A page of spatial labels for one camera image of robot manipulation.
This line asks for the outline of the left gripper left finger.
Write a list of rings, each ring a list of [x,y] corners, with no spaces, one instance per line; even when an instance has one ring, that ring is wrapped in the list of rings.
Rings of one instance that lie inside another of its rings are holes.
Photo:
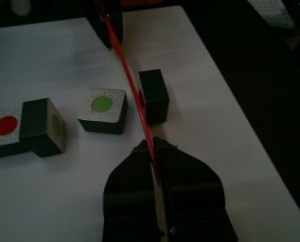
[[[104,192],[104,242],[161,242],[146,141],[113,169]]]

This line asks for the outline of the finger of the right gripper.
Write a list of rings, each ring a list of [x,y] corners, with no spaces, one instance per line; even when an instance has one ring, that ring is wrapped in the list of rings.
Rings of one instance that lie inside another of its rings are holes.
[[[101,12],[101,8],[105,8],[105,13],[110,15],[116,10],[116,4],[112,0],[86,0],[88,7],[86,7],[86,19],[89,24],[92,25],[105,47],[108,49],[112,48],[112,42],[109,38],[109,33],[105,25],[105,20]]]
[[[106,11],[118,41],[121,41],[124,39],[122,0],[106,0]]]

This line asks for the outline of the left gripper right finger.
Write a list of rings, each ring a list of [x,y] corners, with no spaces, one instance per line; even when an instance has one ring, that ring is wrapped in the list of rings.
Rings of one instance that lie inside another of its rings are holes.
[[[161,138],[154,139],[169,242],[239,242],[217,173]]]

